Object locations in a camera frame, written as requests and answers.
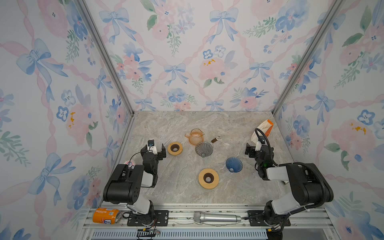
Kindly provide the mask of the orange glass carafe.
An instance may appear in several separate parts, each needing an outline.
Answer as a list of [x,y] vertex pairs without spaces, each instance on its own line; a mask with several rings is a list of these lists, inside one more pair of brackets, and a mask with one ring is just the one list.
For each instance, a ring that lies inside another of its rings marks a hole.
[[193,146],[203,142],[204,136],[204,132],[200,129],[192,129],[189,133],[185,134],[185,137],[189,139],[190,144]]

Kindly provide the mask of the grey glass dripper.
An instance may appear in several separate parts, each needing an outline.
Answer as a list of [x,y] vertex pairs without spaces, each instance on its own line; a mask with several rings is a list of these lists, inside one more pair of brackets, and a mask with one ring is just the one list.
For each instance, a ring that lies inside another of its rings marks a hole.
[[195,152],[201,158],[206,158],[212,155],[214,148],[208,142],[200,142],[195,147]]

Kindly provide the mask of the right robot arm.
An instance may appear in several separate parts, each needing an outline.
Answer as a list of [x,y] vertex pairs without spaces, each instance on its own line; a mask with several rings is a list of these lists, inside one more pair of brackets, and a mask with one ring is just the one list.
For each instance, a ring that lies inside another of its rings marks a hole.
[[331,202],[334,193],[315,164],[288,163],[276,165],[273,148],[262,145],[260,150],[246,145],[245,154],[256,161],[255,168],[264,181],[287,181],[291,191],[285,196],[268,201],[262,213],[249,215],[246,220],[277,225],[289,216]]

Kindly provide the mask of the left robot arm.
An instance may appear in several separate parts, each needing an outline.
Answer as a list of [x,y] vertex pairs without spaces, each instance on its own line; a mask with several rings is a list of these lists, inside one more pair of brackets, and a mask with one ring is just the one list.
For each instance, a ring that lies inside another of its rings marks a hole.
[[152,216],[155,213],[152,201],[141,194],[142,188],[154,188],[158,181],[159,161],[167,157],[162,145],[157,150],[154,140],[148,140],[140,152],[141,165],[118,164],[110,176],[103,192],[103,200],[115,205],[126,204],[133,214]]

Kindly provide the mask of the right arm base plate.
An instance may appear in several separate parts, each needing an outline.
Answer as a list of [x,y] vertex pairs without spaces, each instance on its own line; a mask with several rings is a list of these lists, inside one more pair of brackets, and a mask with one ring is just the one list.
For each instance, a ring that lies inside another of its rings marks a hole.
[[279,226],[283,223],[285,217],[285,215],[265,213],[262,210],[249,210],[247,214],[244,219],[250,222],[251,227]]

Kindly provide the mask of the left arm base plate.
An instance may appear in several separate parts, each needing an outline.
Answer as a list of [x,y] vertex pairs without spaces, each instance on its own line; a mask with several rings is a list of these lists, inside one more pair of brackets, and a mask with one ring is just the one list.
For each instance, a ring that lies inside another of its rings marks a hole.
[[134,214],[129,212],[126,217],[128,227],[166,227],[169,222],[168,210],[154,210],[147,215]]

